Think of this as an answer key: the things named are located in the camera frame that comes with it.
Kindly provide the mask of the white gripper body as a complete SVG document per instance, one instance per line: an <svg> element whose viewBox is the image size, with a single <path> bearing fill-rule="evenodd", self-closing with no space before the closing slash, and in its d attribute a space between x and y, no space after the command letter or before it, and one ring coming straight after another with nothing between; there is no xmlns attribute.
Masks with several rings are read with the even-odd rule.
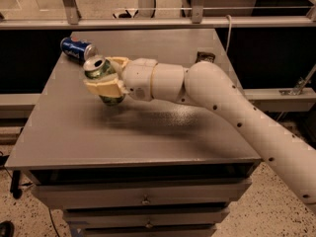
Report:
<svg viewBox="0 0 316 237"><path fill-rule="evenodd" d="M138 101L149 102L151 81L154 67L158 64L155 59L138 58L128 63L122 72L122 79L128 95Z"/></svg>

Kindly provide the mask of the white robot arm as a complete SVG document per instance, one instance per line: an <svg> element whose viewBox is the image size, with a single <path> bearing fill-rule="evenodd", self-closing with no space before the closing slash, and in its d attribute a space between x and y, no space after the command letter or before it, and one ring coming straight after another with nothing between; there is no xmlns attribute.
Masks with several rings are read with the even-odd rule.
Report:
<svg viewBox="0 0 316 237"><path fill-rule="evenodd" d="M316 150L253 106L216 64L201 61L185 68L155 59L95 55L83 69L84 84L94 95L198 106L223 118L316 213Z"/></svg>

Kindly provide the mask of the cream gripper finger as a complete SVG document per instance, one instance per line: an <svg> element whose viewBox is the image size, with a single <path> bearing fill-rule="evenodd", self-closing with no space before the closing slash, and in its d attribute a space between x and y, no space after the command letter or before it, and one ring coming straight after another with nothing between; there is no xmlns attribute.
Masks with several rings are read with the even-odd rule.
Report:
<svg viewBox="0 0 316 237"><path fill-rule="evenodd" d="M101 79L85 79L84 84L90 93L103 97L119 98L128 93L123 81L116 73Z"/></svg>
<svg viewBox="0 0 316 237"><path fill-rule="evenodd" d="M122 74L122 72L130 62L127 57L120 56L110 56L108 57L108 61L111 63L117 74Z"/></svg>

